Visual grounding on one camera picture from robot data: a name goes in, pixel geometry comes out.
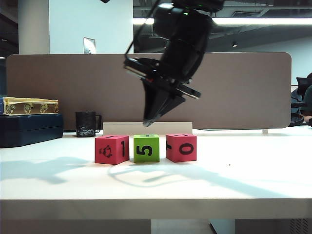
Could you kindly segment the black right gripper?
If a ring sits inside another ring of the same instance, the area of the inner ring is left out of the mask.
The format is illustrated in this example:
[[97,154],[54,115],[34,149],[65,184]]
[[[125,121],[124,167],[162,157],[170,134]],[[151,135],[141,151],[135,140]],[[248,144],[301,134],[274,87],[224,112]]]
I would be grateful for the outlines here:
[[199,91],[182,83],[171,83],[169,80],[163,79],[158,75],[153,78],[127,65],[125,65],[124,68],[128,70],[130,74],[138,76],[144,82],[145,108],[143,122],[145,122],[146,127],[149,127],[167,112],[183,103],[185,98],[179,95],[187,95],[194,99],[199,99],[201,97]]

